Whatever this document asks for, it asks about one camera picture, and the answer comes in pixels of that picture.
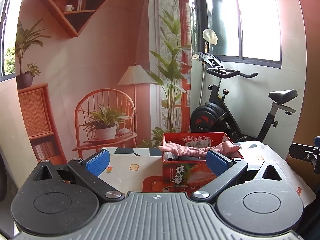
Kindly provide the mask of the pink knitted cloth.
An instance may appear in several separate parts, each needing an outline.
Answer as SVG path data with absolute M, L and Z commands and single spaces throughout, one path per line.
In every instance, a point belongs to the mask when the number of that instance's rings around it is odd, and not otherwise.
M 229 141 L 224 141 L 215 147 L 191 147 L 191 146 L 181 146 L 175 143 L 166 143 L 163 146 L 159 146 L 158 149 L 162 152 L 170 152 L 178 157 L 188 156 L 195 158 L 204 158 L 209 150 L 218 152 L 224 156 L 230 156 L 231 153 L 237 152 L 241 146 L 235 145 Z

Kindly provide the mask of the black soft eye mask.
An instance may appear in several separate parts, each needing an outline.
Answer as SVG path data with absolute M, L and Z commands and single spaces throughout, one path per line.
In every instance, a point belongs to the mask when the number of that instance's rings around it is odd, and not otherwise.
M 178 156 L 170 152 L 165 152 L 164 156 L 166 161 L 201 161 L 206 159 L 206 157 L 193 157 L 188 155 Z

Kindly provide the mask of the printed living room backdrop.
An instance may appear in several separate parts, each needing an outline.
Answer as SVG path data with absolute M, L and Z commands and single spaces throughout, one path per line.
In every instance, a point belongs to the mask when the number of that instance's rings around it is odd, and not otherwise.
M 17 87 L 37 160 L 189 131 L 189 0 L 22 0 Z

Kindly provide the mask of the red strawberry cardboard box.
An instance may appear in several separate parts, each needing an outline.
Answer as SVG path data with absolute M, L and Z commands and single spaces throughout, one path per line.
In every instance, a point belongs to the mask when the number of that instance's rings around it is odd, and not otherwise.
M 206 165 L 206 155 L 214 150 L 228 159 L 240 158 L 240 146 L 224 132 L 165 133 L 158 147 L 163 153 L 162 192 L 199 189 L 216 178 Z

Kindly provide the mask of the white patterned table cloth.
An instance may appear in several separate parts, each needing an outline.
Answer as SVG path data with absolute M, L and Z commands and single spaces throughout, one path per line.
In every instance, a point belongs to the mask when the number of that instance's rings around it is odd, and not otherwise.
M 240 154 L 248 162 L 249 171 L 258 170 L 266 160 L 275 161 L 300 196 L 304 206 L 308 206 L 316 199 L 316 194 L 307 183 L 272 148 L 258 141 L 241 142 L 239 145 Z M 99 178 L 124 194 L 129 191 L 160 193 L 185 191 L 190 194 L 215 179 L 210 170 L 197 166 L 199 175 L 192 176 L 189 179 L 190 184 L 184 186 L 179 184 L 175 187 L 174 183 L 163 181 L 161 156 L 149 156 L 147 148 L 134 149 L 140 156 L 116 154 L 116 150 L 116 148 L 108 149 L 110 161 L 107 162 L 108 167 Z

